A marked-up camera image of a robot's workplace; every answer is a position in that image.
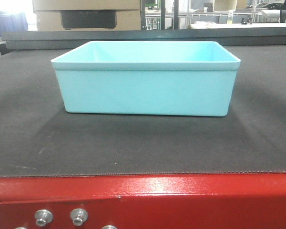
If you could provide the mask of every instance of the red machine panel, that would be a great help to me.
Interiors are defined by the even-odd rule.
[[[75,226],[72,210],[87,211]],[[35,212],[53,220],[36,225]],[[286,229],[286,174],[0,178],[0,229]]]

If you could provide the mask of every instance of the bottle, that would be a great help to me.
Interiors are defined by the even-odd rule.
[[[233,23],[233,10],[229,10],[227,24]]]

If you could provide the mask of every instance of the plastic container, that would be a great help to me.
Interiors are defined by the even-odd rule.
[[[240,60],[216,42],[89,42],[52,61],[67,112],[225,116]]]
[[[17,32],[28,30],[24,13],[0,14],[0,37],[2,32]]]
[[[232,23],[233,23],[233,10],[229,10],[227,24],[232,24]]]

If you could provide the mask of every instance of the dark gray mat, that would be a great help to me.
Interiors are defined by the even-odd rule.
[[[50,60],[0,57],[0,177],[286,172],[286,46],[242,60],[226,117],[69,114]]]

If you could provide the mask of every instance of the metal bolt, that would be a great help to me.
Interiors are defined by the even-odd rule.
[[[44,227],[46,224],[51,223],[53,220],[53,215],[50,211],[42,209],[35,213],[36,225],[39,227]]]
[[[77,208],[71,212],[70,217],[75,226],[81,226],[84,222],[87,221],[88,213],[84,209]]]
[[[115,226],[112,225],[107,225],[105,227],[103,227],[102,229],[117,229]]]

